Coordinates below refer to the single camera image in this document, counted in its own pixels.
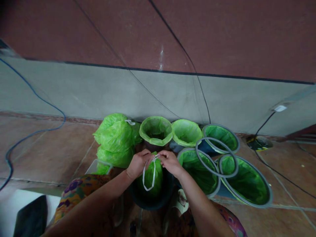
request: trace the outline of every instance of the electrical wire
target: electrical wire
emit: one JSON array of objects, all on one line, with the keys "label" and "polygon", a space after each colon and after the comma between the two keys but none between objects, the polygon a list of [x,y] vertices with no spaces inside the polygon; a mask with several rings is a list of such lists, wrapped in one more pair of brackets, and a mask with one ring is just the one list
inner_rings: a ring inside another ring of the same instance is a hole
[{"label": "electrical wire", "polygon": [[15,70],[10,64],[8,64],[6,61],[4,61],[3,59],[0,58],[0,61],[2,61],[4,64],[6,64],[9,68],[11,68],[29,87],[30,89],[33,91],[33,93],[39,98],[41,99],[42,101],[44,101],[45,103],[49,104],[50,106],[54,107],[55,109],[57,109],[59,112],[61,112],[64,116],[64,120],[62,122],[62,124],[56,128],[52,128],[52,129],[44,129],[44,130],[39,130],[39,131],[36,131],[34,133],[31,133],[30,135],[26,136],[25,138],[21,139],[20,141],[18,141],[17,143],[15,143],[6,153],[6,156],[5,156],[5,159],[6,159],[6,162],[10,168],[10,174],[8,176],[8,178],[6,179],[6,181],[4,182],[4,184],[1,186],[0,188],[0,191],[8,184],[8,182],[10,181],[12,175],[13,175],[13,171],[14,171],[14,168],[13,168],[13,165],[11,163],[11,160],[10,160],[10,155],[11,155],[11,152],[13,151],[14,148],[16,148],[17,145],[19,145],[21,142],[23,142],[24,140],[28,139],[29,137],[37,134],[37,133],[40,133],[40,132],[45,132],[45,131],[53,131],[53,130],[57,130],[59,128],[61,128],[65,121],[66,121],[66,115],[63,113],[63,111],[61,111],[60,109],[58,109],[55,105],[52,105],[51,103],[47,102],[46,100],[44,100],[42,97],[40,97],[36,91],[33,89],[33,87],[31,86],[31,84],[17,71]]},{"label": "electrical wire", "polygon": [[[264,124],[258,129],[258,131],[256,132],[254,139],[256,139],[258,132],[262,129],[262,127],[270,120],[270,118],[275,114],[276,112],[274,111],[268,118],[267,120],[264,122]],[[302,190],[304,193],[310,195],[311,197],[315,198],[316,197],[312,194],[310,194],[309,192],[305,191],[304,189],[302,189],[300,186],[296,185],[295,183],[293,183],[291,180],[289,180],[287,177],[285,177],[284,175],[282,175],[280,172],[276,171],[275,169],[273,169],[271,166],[269,166],[266,162],[264,162],[261,157],[259,156],[259,154],[257,153],[257,151],[255,150],[255,153],[258,157],[258,159],[267,167],[269,167],[270,169],[272,169],[274,172],[278,173],[279,175],[281,175],[283,178],[285,178],[287,181],[289,181],[291,184],[293,184],[294,186],[296,186],[297,188],[299,188],[300,190]]]},{"label": "electrical wire", "polygon": [[255,153],[256,153],[257,157],[259,158],[259,160],[260,160],[263,164],[265,164],[267,167],[269,167],[270,169],[272,169],[274,172],[276,172],[276,173],[278,173],[279,175],[281,175],[283,178],[285,178],[285,179],[286,179],[287,181],[289,181],[291,184],[293,184],[294,186],[296,186],[297,188],[299,188],[300,190],[302,190],[304,193],[306,193],[306,194],[308,194],[308,195],[310,195],[311,197],[313,197],[313,198],[316,199],[316,197],[315,197],[314,195],[312,195],[312,194],[310,194],[309,192],[305,191],[305,190],[302,189],[300,186],[296,185],[296,184],[293,183],[291,180],[289,180],[287,177],[285,177],[284,175],[280,174],[278,171],[276,171],[276,170],[273,169],[271,166],[269,166],[268,164],[266,164],[266,163],[261,159],[261,157],[258,155],[257,151],[255,151]]},{"label": "electrical wire", "polygon": [[108,42],[108,40],[106,39],[106,37],[101,33],[101,31],[99,30],[99,28],[94,24],[94,22],[91,20],[91,18],[89,17],[89,15],[86,13],[86,11],[80,6],[80,4],[77,2],[77,0],[73,0],[76,5],[79,7],[79,9],[82,11],[82,13],[86,16],[87,20],[90,22],[90,24],[93,26],[93,28],[98,32],[98,34],[101,36],[101,38],[103,39],[103,41],[109,46],[109,48],[112,50],[112,52],[115,54],[115,56],[123,63],[123,65],[126,67],[126,69],[133,75],[133,77],[138,81],[138,83],[159,103],[161,104],[165,109],[167,109],[170,113],[172,113],[173,115],[175,115],[177,118],[181,119],[181,117],[179,117],[178,115],[176,115],[174,112],[172,112],[168,107],[166,107],[160,100],[157,99],[157,97],[155,97],[145,86],[143,83],[141,83],[141,81],[134,75],[134,73],[132,73],[132,71],[130,70],[130,68],[127,66],[127,64],[124,62],[124,60],[122,59],[122,57],[120,57],[118,55],[118,53],[114,50],[113,46],[110,44],[110,42]]},{"label": "electrical wire", "polygon": [[274,111],[274,112],[268,117],[268,119],[264,122],[264,124],[258,129],[258,131],[256,132],[256,134],[254,135],[254,138],[257,137],[258,132],[262,129],[262,127],[263,127],[264,125],[266,125],[266,123],[270,120],[270,118],[271,118],[275,113],[276,113],[276,112]]},{"label": "electrical wire", "polygon": [[177,43],[180,45],[180,47],[183,49],[183,51],[185,52],[185,54],[187,55],[187,57],[189,58],[193,68],[194,68],[194,71],[197,75],[197,79],[198,79],[198,82],[200,84],[200,87],[201,87],[201,91],[202,91],[202,95],[203,95],[203,98],[204,98],[204,102],[205,102],[205,105],[206,105],[206,108],[207,108],[207,113],[208,113],[208,118],[209,118],[209,122],[211,123],[211,117],[210,117],[210,112],[208,110],[208,106],[207,106],[207,102],[206,102],[206,99],[205,99],[205,96],[204,96],[204,92],[203,92],[203,89],[202,89],[202,85],[201,85],[201,81],[200,81],[200,78],[198,77],[198,72],[194,66],[194,63],[192,61],[192,59],[190,58],[188,52],[185,50],[185,48],[183,47],[183,45],[181,44],[180,40],[178,39],[178,37],[175,35],[175,33],[173,32],[173,30],[171,29],[170,25],[167,23],[167,21],[165,20],[165,18],[162,16],[161,12],[158,10],[158,8],[156,7],[156,5],[154,4],[154,2],[152,0],[148,0],[150,2],[150,4],[152,5],[152,7],[155,9],[155,11],[157,12],[157,14],[160,16],[161,20],[164,22],[164,24],[166,25],[166,27],[168,28],[168,30],[170,31],[170,33],[172,34],[172,36],[174,37],[174,39],[177,41]]}]

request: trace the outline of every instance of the green trash bag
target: green trash bag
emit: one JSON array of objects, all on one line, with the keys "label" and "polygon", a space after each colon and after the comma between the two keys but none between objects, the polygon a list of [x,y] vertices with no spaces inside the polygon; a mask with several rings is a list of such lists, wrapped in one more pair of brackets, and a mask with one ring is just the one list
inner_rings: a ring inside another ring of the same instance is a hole
[{"label": "green trash bag", "polygon": [[[161,191],[162,188],[162,182],[163,182],[163,172],[162,172],[162,165],[160,164],[160,160],[157,158],[154,162],[151,162],[148,169],[145,171],[145,178],[143,183],[143,175],[137,178],[137,184],[138,188],[143,192],[143,194],[149,198],[157,197]],[[155,182],[152,189],[152,181],[153,176],[155,172]]]},{"label": "green trash bag", "polygon": [[186,119],[174,121],[172,127],[172,139],[179,145],[195,147],[198,140],[203,137],[198,124]]},{"label": "green trash bag", "polygon": [[139,128],[141,126],[140,123],[134,122],[135,125],[130,125],[132,128],[132,137],[134,141],[134,145],[141,143],[143,141],[143,138],[139,135]]},{"label": "green trash bag", "polygon": [[142,122],[139,134],[152,145],[164,146],[172,138],[171,123],[160,116],[148,117]]},{"label": "green trash bag", "polygon": [[104,118],[93,134],[96,142],[110,152],[124,152],[134,145],[133,130],[123,114],[111,114]]},{"label": "green trash bag", "polygon": [[[203,162],[209,168],[217,172],[216,168],[210,162],[210,160],[202,153],[199,154]],[[203,166],[203,164],[198,159],[195,149],[185,150],[179,155],[179,163],[192,176],[192,178],[196,181],[196,183],[202,189],[202,191],[206,195],[213,193],[217,188],[219,178]]]},{"label": "green trash bag", "polygon": [[108,173],[110,166],[98,163],[96,165],[96,172],[94,174],[105,175]]},{"label": "green trash bag", "polygon": [[[210,124],[206,125],[203,128],[204,137],[212,137],[217,140],[220,140],[221,142],[225,143],[234,153],[236,153],[239,150],[239,140],[236,137],[236,135],[230,131],[228,128],[218,125],[218,124]],[[221,144],[215,141],[209,141],[206,140],[206,142],[218,153],[224,154],[226,152],[222,152],[219,149],[223,151],[227,151],[225,147],[223,147]]]},{"label": "green trash bag", "polygon": [[127,151],[113,153],[107,151],[103,145],[99,146],[97,157],[99,160],[113,164],[114,167],[126,169],[132,161],[134,155],[134,147],[128,148]]},{"label": "green trash bag", "polygon": [[[234,171],[234,160],[231,156],[223,157],[222,169],[223,174],[231,174]],[[242,159],[237,157],[239,170],[236,176],[227,178],[227,182],[230,186],[247,201],[264,205],[270,198],[270,193],[265,181],[261,178],[260,174],[247,164]]]}]

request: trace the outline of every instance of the hand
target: hand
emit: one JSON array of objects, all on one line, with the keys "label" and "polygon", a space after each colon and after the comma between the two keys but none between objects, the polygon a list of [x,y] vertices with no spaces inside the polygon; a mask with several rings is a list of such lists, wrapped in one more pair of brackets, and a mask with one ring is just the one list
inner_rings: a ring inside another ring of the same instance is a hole
[{"label": "hand", "polygon": [[185,169],[180,165],[173,152],[163,150],[158,154],[158,158],[160,159],[162,166],[166,168],[171,174],[173,174],[177,179],[179,179],[181,174],[186,172]]},{"label": "hand", "polygon": [[152,155],[150,151],[147,149],[136,153],[133,156],[133,159],[129,164],[129,167],[126,169],[128,177],[130,177],[132,180],[138,178],[143,173],[146,161],[148,161],[146,165],[146,169],[148,169],[150,160],[152,160],[154,157],[155,155]]}]

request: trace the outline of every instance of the tiled floor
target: tiled floor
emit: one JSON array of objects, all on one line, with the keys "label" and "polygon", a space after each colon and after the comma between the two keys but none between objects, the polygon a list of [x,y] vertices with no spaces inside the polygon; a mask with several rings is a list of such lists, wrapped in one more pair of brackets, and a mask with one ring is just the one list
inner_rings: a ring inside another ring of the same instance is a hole
[{"label": "tiled floor", "polygon": [[[29,133],[59,124],[49,120],[0,116],[0,153],[3,157],[0,160],[0,185],[9,174],[4,160],[6,151]],[[21,188],[62,190],[74,177],[83,175],[96,159],[98,144],[94,142],[92,133],[97,128],[97,125],[67,122],[61,129],[37,134],[21,143],[11,155],[14,174],[0,192],[0,201]],[[214,200],[239,218],[249,236],[315,236],[316,200],[262,164],[244,141],[240,142],[237,155],[256,166],[271,184],[273,204],[268,209],[257,209],[229,198],[215,196]],[[316,155],[316,145],[302,147]],[[297,144],[274,143],[273,149],[260,155],[271,167],[316,196],[316,159],[299,149]],[[161,225],[158,212],[142,211],[131,203],[129,206],[121,236],[129,234],[130,221],[139,222],[140,216],[144,234],[151,231],[146,226]]]}]

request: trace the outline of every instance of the white string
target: white string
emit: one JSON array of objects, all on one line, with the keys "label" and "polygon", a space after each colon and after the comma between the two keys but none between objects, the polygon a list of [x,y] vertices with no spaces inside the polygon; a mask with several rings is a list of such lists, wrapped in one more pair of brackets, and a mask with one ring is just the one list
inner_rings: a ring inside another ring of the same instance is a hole
[{"label": "white string", "polygon": [[154,187],[154,185],[155,185],[155,176],[156,176],[156,163],[155,163],[155,161],[157,159],[158,159],[158,155],[155,155],[155,157],[151,161],[151,162],[154,162],[155,168],[154,168],[154,176],[152,178],[152,185],[151,185],[150,188],[146,188],[146,186],[145,186],[145,171],[146,171],[146,165],[147,165],[147,162],[148,162],[148,161],[146,161],[146,164],[145,164],[145,167],[144,167],[144,170],[143,170],[143,185],[144,185],[144,188],[145,188],[146,191],[151,190]]},{"label": "white string", "polygon": [[134,126],[136,123],[132,122],[130,119],[126,119],[124,120],[125,122],[128,122],[130,125]]}]

